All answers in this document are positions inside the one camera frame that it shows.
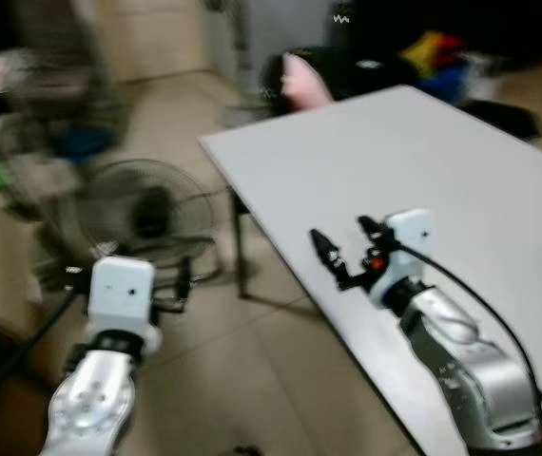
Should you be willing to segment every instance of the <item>white robotic arm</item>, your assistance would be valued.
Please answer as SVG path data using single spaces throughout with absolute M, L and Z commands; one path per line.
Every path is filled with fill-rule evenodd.
M 532 374 L 483 340 L 460 306 L 421 279 L 431 214 L 417 210 L 382 223 L 368 217 L 358 222 L 372 243 L 360 275 L 348 273 L 330 239 L 311 231 L 319 259 L 339 288 L 363 288 L 399 319 L 414 354 L 440 386 L 472 456 L 542 456 L 542 414 Z
M 114 453 L 134 407 L 133 374 L 161 343 L 149 322 L 154 275 L 150 263 L 120 256 L 94 266 L 87 344 L 51 399 L 41 456 Z

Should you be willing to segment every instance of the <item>yellow object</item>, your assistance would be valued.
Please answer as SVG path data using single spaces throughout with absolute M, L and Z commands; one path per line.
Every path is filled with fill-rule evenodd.
M 442 38 L 438 31 L 426 31 L 412 46 L 400 52 L 400 56 L 413 64 L 423 79 L 434 77 L 434 58 Z

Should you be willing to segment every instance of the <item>pink cloth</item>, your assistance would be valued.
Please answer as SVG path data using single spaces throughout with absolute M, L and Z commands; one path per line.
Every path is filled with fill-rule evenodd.
M 283 54 L 281 81 L 281 93 L 297 110 L 315 109 L 334 102 L 318 72 L 298 55 Z

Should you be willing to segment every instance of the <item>fan guard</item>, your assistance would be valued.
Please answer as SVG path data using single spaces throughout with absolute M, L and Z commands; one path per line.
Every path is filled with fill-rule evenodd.
M 91 245 L 117 242 L 157 268 L 200 256 L 215 226 L 203 187 L 162 161 L 120 161 L 102 168 L 79 192 L 76 204 Z

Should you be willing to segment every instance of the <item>black stand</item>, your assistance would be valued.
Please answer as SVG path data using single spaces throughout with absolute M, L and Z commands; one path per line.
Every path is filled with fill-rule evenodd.
M 238 295 L 241 299 L 248 297 L 247 292 L 247 272 L 245 270 L 245 258 L 243 257 L 243 232 L 242 216 L 248 215 L 250 211 L 240 197 L 231 190 L 231 211 L 233 215 L 233 233 L 235 235 L 235 245 L 237 255 L 235 258 L 235 270 L 237 273 Z

